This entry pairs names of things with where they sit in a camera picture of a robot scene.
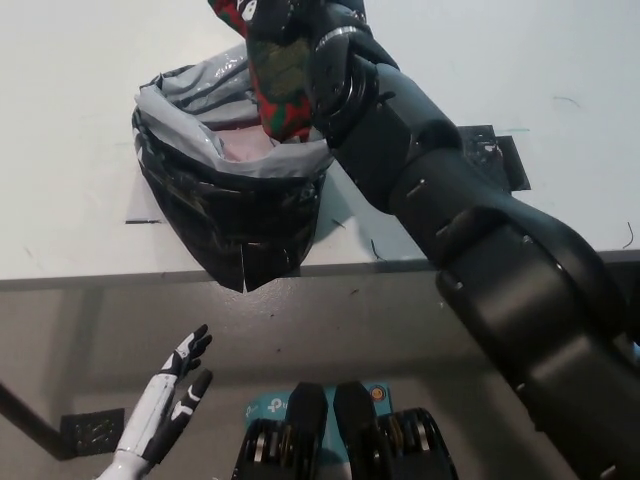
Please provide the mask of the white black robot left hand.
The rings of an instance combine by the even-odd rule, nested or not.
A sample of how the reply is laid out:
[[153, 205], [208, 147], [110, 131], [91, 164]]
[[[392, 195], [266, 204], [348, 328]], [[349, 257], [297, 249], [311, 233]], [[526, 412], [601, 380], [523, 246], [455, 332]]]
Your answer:
[[210, 385], [212, 373], [203, 370], [186, 395], [174, 402], [176, 387], [200, 366], [200, 357], [211, 341], [208, 326], [200, 326], [175, 347], [152, 376], [116, 447], [112, 465], [117, 471], [140, 479], [173, 447]]

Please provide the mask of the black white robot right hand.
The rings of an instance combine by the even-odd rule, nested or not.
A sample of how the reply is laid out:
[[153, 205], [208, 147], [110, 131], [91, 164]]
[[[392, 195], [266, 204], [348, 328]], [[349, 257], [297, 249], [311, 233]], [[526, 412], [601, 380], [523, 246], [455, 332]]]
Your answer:
[[211, 0], [216, 16], [245, 39], [288, 45], [298, 38], [320, 39], [343, 26], [363, 27], [363, 1]]

